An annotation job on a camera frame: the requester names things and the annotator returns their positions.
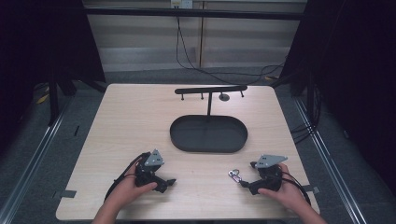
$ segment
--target table top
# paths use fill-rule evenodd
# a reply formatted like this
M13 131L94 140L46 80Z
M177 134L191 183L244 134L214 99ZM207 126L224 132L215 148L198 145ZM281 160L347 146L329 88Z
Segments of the table top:
M62 198L56 217L60 220L92 220L107 190L128 164L142 152L157 148L165 164L156 172L164 180L176 178L165 193L144 194L119 212L118 219L203 220L267 219L296 217L281 204L251 195L228 172L239 169L248 182L260 179L250 167L261 154L287 156L284 161L302 185L309 185L274 90L249 86L227 92L223 102L213 94L212 115L240 119L247 127L245 146L230 154L186 152L172 144L169 128L184 115L205 115L207 95L175 94L175 89L194 85L112 84L103 101L70 177L67 190L74 198ZM313 208L319 212L312 192Z

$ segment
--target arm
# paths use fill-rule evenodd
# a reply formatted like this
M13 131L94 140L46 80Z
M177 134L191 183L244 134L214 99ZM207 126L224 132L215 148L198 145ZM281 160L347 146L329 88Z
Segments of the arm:
M157 183L154 182L139 188L134 184L134 170L137 163L138 161L131 166L129 171L126 173L126 177L107 197L93 220L94 224L114 223L116 221L117 214L123 206L133 202L143 193L149 192L157 187Z
M284 173L289 173L288 167L280 163L280 168ZM290 176L283 175L283 178L291 180ZM325 224L326 221L306 202L302 193L291 183L282 181L279 191L269 189L259 189L259 193L277 200L286 208L292 210L304 224Z

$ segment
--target black horizontal bar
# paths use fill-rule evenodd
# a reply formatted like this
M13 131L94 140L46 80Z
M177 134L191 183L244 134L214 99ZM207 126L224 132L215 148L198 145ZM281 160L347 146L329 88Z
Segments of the black horizontal bar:
M134 7L36 7L36 10L59 13L80 13L90 15L122 16L165 16L165 17L202 17L202 18L237 18L259 20L300 21L303 13L260 12L235 10L183 9L183 8L134 8Z
M248 86L231 86L231 87L206 87L206 88L187 88L176 89L176 94L193 94L193 93L210 93L210 92L227 92L227 91L245 91Z

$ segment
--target metal rail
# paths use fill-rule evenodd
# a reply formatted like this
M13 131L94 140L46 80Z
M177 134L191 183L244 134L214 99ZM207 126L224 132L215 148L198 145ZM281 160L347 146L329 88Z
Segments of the metal rail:
M17 210L23 200L24 195L26 194L27 190L32 183L35 174L44 160L44 157L50 147L50 143L52 142L53 137L57 133L61 123L64 119L64 113L69 107L72 98L70 97L67 102L65 103L64 109L62 110L59 117L54 121L54 123L48 127L46 133L44 134L43 138L41 139L40 144L38 145L37 149L35 150L35 154L33 155L32 159L30 160L29 164L25 168L20 180L18 181L17 185L15 186L14 190L12 190L11 194L8 196L4 206L0 212L0 223L1 224L8 224L11 223L12 219L14 218Z
M341 200L343 201L344 206L346 207L346 210L348 211L353 223L366 224L367 222L363 216L363 213L361 212L358 203L355 200L355 197L352 195L351 191L347 186L347 183L341 176L334 160L332 159L332 155L324 144L319 132L317 130L312 130L309 118L306 115L306 108L303 101L301 99L295 98L295 103L301 117L303 118L305 126L311 132L311 137L318 150L318 154L322 158L323 163L332 179L332 182L334 183L335 188L337 189L338 194L340 195Z

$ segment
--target black curtain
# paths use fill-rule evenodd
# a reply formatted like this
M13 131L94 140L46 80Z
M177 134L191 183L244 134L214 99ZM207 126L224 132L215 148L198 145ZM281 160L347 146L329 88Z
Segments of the black curtain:
M300 23L281 78L293 76L298 94L312 75L325 104L396 195L396 2L308 1L305 13L318 19Z
M80 0L0 2L0 147L18 130L37 83L53 74L105 82L87 15Z

